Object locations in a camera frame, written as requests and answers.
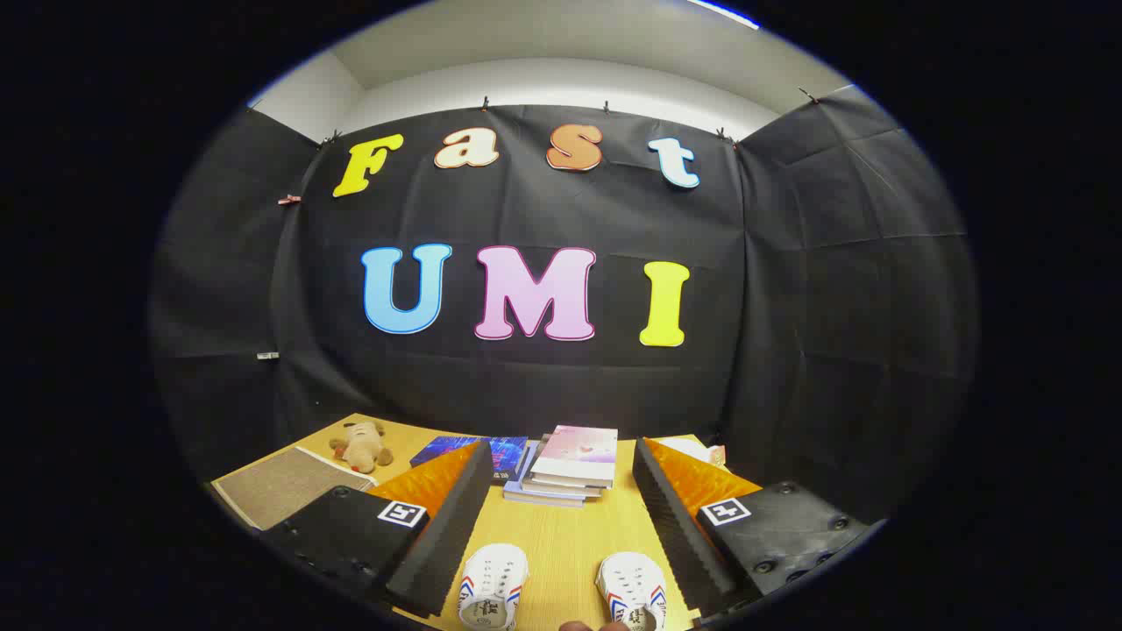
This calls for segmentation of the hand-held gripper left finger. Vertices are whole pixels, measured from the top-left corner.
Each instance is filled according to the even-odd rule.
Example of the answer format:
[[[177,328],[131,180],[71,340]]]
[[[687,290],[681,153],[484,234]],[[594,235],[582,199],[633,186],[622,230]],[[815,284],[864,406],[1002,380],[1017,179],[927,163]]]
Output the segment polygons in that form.
[[[266,528],[261,542],[365,606],[436,616],[493,472],[489,443],[466,443],[373,490],[329,488]]]

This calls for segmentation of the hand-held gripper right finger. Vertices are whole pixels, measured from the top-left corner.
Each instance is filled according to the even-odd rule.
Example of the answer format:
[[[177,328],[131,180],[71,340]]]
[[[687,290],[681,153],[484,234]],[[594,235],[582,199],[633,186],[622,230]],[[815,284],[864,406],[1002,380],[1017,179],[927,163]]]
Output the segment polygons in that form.
[[[657,440],[636,441],[632,475],[696,627],[778,598],[870,538],[806,485],[761,486]]]

